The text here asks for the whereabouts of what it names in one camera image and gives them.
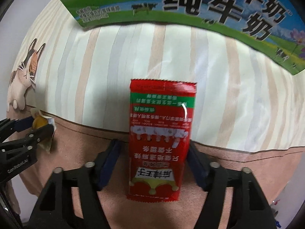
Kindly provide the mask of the red spicy strip packet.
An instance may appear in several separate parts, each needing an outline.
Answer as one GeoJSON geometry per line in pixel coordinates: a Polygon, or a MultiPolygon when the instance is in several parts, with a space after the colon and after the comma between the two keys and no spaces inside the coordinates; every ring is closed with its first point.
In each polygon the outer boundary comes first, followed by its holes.
{"type": "Polygon", "coordinates": [[[131,80],[128,199],[179,199],[196,94],[196,83],[131,80]]]}

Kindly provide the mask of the small yellow candy wrapper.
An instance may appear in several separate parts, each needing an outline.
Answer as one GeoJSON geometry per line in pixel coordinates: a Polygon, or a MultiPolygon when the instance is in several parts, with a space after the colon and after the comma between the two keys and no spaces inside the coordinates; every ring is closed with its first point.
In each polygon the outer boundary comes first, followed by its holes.
{"type": "Polygon", "coordinates": [[[51,147],[52,142],[54,138],[55,131],[57,129],[55,120],[53,117],[44,115],[42,111],[40,111],[38,108],[31,108],[30,110],[31,116],[34,119],[32,123],[32,129],[40,129],[46,125],[52,125],[53,126],[53,134],[51,136],[47,136],[45,139],[41,139],[38,143],[38,146],[41,147],[43,150],[45,150],[48,154],[51,153],[51,147]]]}

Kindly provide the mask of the cardboard milk carton box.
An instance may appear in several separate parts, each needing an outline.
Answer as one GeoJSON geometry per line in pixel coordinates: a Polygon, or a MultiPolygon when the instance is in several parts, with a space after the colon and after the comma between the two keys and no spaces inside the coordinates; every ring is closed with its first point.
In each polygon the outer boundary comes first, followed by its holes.
{"type": "Polygon", "coordinates": [[[296,0],[60,0],[82,27],[156,22],[235,38],[295,75],[304,70],[304,5],[296,0]]]}

